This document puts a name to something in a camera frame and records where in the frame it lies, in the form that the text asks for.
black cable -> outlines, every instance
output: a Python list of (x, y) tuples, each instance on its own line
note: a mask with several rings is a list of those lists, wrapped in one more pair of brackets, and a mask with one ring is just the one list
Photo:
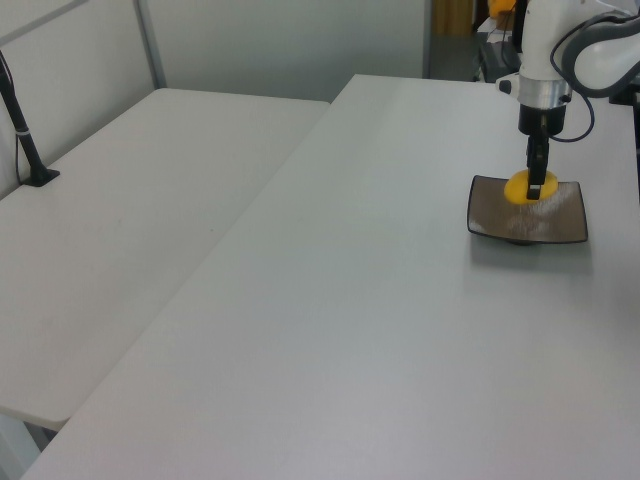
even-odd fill
[(583, 30), (585, 28), (588, 28), (592, 25), (595, 25), (597, 23), (602, 23), (602, 22), (607, 22), (607, 21), (611, 21), (611, 22), (615, 22), (615, 23), (625, 23), (628, 21), (631, 21), (633, 19), (635, 19), (637, 17), (628, 17), (628, 18), (620, 18), (620, 17), (616, 17), (616, 16), (612, 16), (610, 14), (602, 14), (602, 15), (597, 15), (593, 18), (591, 18), (590, 20), (587, 20), (586, 22), (581, 23), (580, 25), (578, 25), (577, 27), (572, 28), (564, 37), (562, 37), (560, 39), (560, 41), (558, 43), (556, 43), (555, 47), (553, 47), (553, 50), (551, 50), (551, 55), (549, 56), (549, 61), (551, 62), (551, 66), (553, 67), (553, 69), (558, 73), (558, 75), (560, 75), (562, 77), (562, 79), (567, 82), (567, 84), (569, 85), (569, 87), (571, 87), (574, 91), (578, 92), (578, 94), (582, 97), (582, 100), (584, 100), (584, 103), (587, 105), (587, 108), (589, 109), (589, 128), (587, 128), (587, 131), (585, 133), (583, 133), (582, 135), (575, 137), (575, 138), (558, 138), (556, 136), (553, 135), (549, 135), (546, 131), (545, 131), (545, 126), (542, 126), (543, 132), (544, 134), (547, 136), (547, 138), (549, 138), (550, 140), (554, 140), (556, 142), (560, 142), (560, 143), (575, 143), (575, 142), (579, 142), (580, 140), (584, 140), (586, 137), (589, 136), (589, 134), (593, 131), (595, 125), (596, 125), (596, 114), (595, 111), (593, 110), (593, 105), (591, 104), (591, 101), (589, 100), (589, 98), (583, 94), (582, 92), (580, 92), (580, 89), (576, 88), (575, 85), (573, 85), (573, 83), (571, 82), (571, 80), (569, 80), (569, 78), (567, 78), (567, 76), (565, 75), (565, 73), (562, 71), (562, 69), (560, 69), (560, 67), (558, 66), (558, 64), (556, 63), (556, 52), (558, 51), (558, 49), (560, 48), (560, 46), (574, 33)]
[(502, 57), (502, 61), (507, 66), (507, 68), (509, 68), (509, 70), (513, 70), (514, 72), (517, 72), (519, 69), (517, 67), (514, 67), (513, 65), (511, 65), (509, 62), (507, 62), (507, 58), (504, 56), (504, 44), (506, 43), (506, 38), (507, 38), (507, 27), (509, 27), (509, 21), (511, 20), (511, 14), (515, 10), (515, 8), (516, 8), (516, 6), (514, 5), (511, 8), (511, 10), (509, 10), (509, 13), (507, 14), (507, 20), (505, 21), (505, 24), (504, 24), (504, 30), (502, 30), (502, 44), (500, 46), (500, 56)]
[(7, 61), (4, 58), (4, 55), (2, 54), (2, 50), (0, 50), (0, 63), (2, 63), (2, 69), (7, 73), (7, 76), (9, 77), (9, 83), (11, 83), (11, 90), (13, 90), (13, 93), (15, 93), (16, 87), (15, 87), (15, 84), (13, 83), (13, 75), (11, 75), (11, 69), (9, 68), (9, 64), (7, 63)]
[(18, 185), (22, 185), (22, 179), (20, 178), (20, 170), (18, 168), (18, 134), (16, 133), (16, 179)]
[[(15, 94), (16, 92), (16, 86), (13, 83), (13, 75), (11, 75), (11, 69), (9, 68), (9, 64), (7, 63), (7, 61), (4, 58), (4, 55), (2, 53), (2, 50), (0, 50), (0, 66), (2, 67), (2, 69), (4, 70), (4, 72), (7, 74), (7, 77), (9, 77), (9, 83), (11, 84), (11, 90), (13, 91), (13, 93)], [(20, 178), (20, 169), (18, 168), (18, 159), (19, 159), (19, 137), (18, 137), (18, 133), (16, 132), (16, 154), (15, 154), (15, 167), (16, 167), (16, 180), (18, 181), (18, 185), (22, 185), (22, 179)]]
[[(498, 27), (496, 26), (496, 28), (494, 28), (493, 30), (491, 30), (489, 33), (487, 33), (487, 41), (489, 41), (489, 37), (491, 35), (493, 35), (493, 32), (495, 32), (498, 29)], [(474, 76), (473, 76), (473, 81), (474, 82), (479, 82), (480, 81), (480, 74), (484, 75), (484, 71), (482, 69), (483, 66), (487, 66), (487, 60), (486, 58), (483, 58), (483, 55), (478, 52), (478, 68), (477, 68), (477, 72)]]

brown plate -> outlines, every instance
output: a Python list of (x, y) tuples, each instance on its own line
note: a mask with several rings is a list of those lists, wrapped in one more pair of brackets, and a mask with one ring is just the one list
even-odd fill
[(587, 241), (578, 182), (560, 182), (551, 197), (530, 205), (508, 202), (503, 193), (506, 183), (503, 178), (474, 177), (467, 210), (471, 233), (523, 245)]

white wall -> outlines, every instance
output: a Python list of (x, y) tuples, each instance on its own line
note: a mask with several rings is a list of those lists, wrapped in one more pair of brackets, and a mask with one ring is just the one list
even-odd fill
[(170, 87), (332, 101), (355, 73), (423, 74), (431, 0), (141, 4)]
[[(153, 90), (133, 0), (89, 0), (0, 48), (45, 164)], [(0, 102), (0, 197), (16, 186), (13, 155)]]
[(0, 44), (33, 30), (85, 0), (0, 0)]

table surface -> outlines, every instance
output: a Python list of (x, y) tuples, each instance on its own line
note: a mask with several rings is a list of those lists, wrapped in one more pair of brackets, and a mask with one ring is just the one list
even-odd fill
[(159, 90), (0, 202), (0, 412), (58, 429), (326, 111)]
[(516, 247), (465, 220), (517, 102), (355, 77), (25, 479), (636, 480), (633, 117), (595, 107), (551, 152), (589, 243)]

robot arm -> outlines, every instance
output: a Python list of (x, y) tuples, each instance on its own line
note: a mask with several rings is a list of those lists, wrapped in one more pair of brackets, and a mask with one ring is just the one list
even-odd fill
[(540, 198), (549, 139), (564, 128), (572, 90), (585, 98), (612, 96), (640, 72), (640, 18), (607, 10), (596, 0), (529, 2), (520, 72), (497, 83), (521, 104), (519, 129), (529, 136), (528, 200)]

